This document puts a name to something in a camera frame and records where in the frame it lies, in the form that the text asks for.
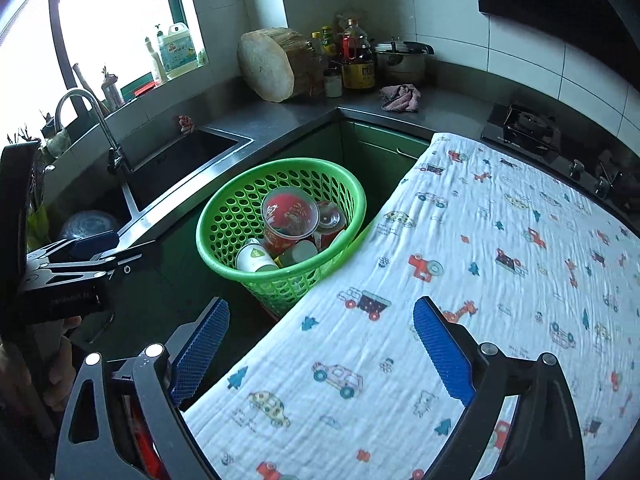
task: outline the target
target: cooking oil bottle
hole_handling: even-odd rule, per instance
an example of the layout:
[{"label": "cooking oil bottle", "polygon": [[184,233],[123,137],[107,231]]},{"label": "cooking oil bottle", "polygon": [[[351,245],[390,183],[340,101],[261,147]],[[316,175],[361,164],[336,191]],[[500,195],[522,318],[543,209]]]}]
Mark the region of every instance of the cooking oil bottle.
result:
[{"label": "cooking oil bottle", "polygon": [[367,33],[358,26],[358,20],[347,20],[342,35],[342,81],[345,88],[372,88],[376,83],[373,53]]}]

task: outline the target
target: faucet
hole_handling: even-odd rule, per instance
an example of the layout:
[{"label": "faucet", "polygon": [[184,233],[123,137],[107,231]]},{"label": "faucet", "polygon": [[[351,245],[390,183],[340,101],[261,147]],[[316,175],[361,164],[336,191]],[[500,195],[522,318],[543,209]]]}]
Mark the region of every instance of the faucet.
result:
[{"label": "faucet", "polygon": [[129,165],[129,161],[127,160],[127,157],[122,151],[120,145],[116,142],[116,139],[113,138],[113,134],[107,126],[107,123],[104,120],[104,116],[100,111],[98,101],[91,92],[88,92],[83,88],[72,88],[62,96],[62,98],[58,102],[58,106],[56,107],[56,113],[54,116],[54,127],[56,129],[56,132],[62,130],[62,125],[60,124],[60,110],[62,110],[62,105],[67,99],[73,96],[84,97],[91,103],[91,107],[94,110],[94,113],[98,116],[98,124],[100,124],[104,135],[107,137],[107,140],[111,145],[111,147],[109,148],[109,163],[107,165],[107,171],[109,171],[109,173],[111,174],[116,174],[118,170],[122,168],[125,173],[131,173],[131,166]]}]

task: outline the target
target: white blanket with cars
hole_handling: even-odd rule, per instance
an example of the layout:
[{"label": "white blanket with cars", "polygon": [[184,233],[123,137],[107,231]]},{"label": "white blanket with cars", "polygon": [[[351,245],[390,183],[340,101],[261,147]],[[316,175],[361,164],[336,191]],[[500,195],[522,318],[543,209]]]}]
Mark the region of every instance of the white blanket with cars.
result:
[{"label": "white blanket with cars", "polygon": [[[412,324],[430,296],[478,342],[558,356],[596,479],[640,415],[639,292],[639,240],[613,216],[484,144],[436,134],[351,259],[185,420],[223,480],[420,480],[463,411]],[[475,478],[492,471],[515,400]]]}]

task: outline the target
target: wooden chopping block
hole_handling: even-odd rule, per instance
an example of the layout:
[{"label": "wooden chopping block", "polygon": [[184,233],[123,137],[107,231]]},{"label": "wooden chopping block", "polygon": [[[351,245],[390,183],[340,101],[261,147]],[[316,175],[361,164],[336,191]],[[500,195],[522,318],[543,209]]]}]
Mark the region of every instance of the wooden chopping block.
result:
[{"label": "wooden chopping block", "polygon": [[265,101],[279,103],[312,93],[318,75],[313,48],[290,28],[262,28],[243,34],[238,64],[246,83]]}]

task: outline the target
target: pot lid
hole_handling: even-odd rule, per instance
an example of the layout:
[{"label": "pot lid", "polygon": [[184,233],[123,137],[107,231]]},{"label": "pot lid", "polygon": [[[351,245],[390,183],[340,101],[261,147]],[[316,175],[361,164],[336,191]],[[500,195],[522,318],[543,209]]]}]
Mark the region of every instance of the pot lid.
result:
[{"label": "pot lid", "polygon": [[377,43],[374,50],[384,54],[433,54],[433,47],[417,41],[401,41],[391,38],[388,43]]}]

